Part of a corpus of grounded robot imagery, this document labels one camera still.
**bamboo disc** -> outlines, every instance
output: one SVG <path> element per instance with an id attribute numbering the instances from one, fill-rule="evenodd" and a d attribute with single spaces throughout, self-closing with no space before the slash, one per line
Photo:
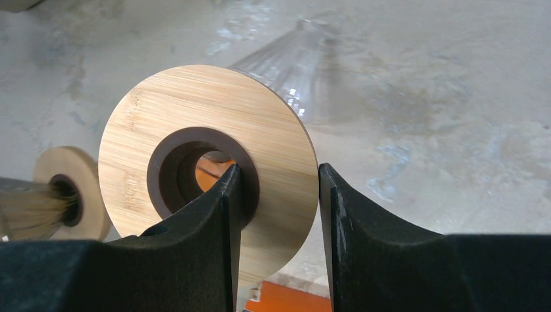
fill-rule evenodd
<path id="1" fill-rule="evenodd" d="M 94 239 L 102 241 L 110 228 L 97 177 L 97 164 L 83 150 L 73 146 L 43 152 L 34 167 L 34 181 L 49 183 L 53 177 L 70 180 L 80 195 L 80 220 L 63 225 L 51 239 Z"/>
<path id="2" fill-rule="evenodd" d="M 99 149 L 107 212 L 122 237 L 141 235 L 160 222 L 150 194 L 155 189 L 148 188 L 150 159 L 171 140 L 169 135 L 195 127 L 229 136 L 253 162 L 259 200 L 241 232 L 239 284 L 261 281 L 283 267 L 306 239 L 317 209 L 318 167 L 292 109 L 241 73 L 214 66 L 176 67 L 126 94 L 107 122 Z M 228 154 L 244 172 L 244 165 Z"/>

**gray concrete surface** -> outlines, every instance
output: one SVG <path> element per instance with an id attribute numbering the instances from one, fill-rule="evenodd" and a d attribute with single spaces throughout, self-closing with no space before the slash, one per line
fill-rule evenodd
<path id="1" fill-rule="evenodd" d="M 546 0 L 46 0 L 0 12 L 0 174 L 30 178 L 51 146 L 97 156 L 142 79 L 228 66 L 314 18 L 340 33 L 306 125 L 320 162 L 434 231 L 549 233 L 549 16 Z M 326 287 L 320 237 L 316 224 L 274 280 Z"/>

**orange surface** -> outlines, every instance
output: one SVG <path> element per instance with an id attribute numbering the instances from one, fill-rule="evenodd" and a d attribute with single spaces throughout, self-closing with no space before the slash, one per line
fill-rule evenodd
<path id="1" fill-rule="evenodd" d="M 245 305 L 245 310 L 251 312 L 331 312 L 331 300 L 263 281 L 259 301 L 249 300 Z"/>
<path id="2" fill-rule="evenodd" d="M 195 168 L 195 178 L 201 190 L 209 190 L 233 163 L 234 161 L 218 163 L 204 157 L 199 159 Z"/>

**center hole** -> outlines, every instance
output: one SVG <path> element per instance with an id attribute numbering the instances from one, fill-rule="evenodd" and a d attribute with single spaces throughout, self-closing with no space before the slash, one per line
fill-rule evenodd
<path id="1" fill-rule="evenodd" d="M 58 174 L 51 178 L 49 184 L 68 206 L 63 214 L 62 222 L 65 226 L 76 226 L 82 217 L 82 207 L 79 190 L 68 177 Z"/>
<path id="2" fill-rule="evenodd" d="M 234 163 L 235 161 L 221 151 L 204 154 L 195 167 L 195 178 L 201 190 L 208 191 Z"/>

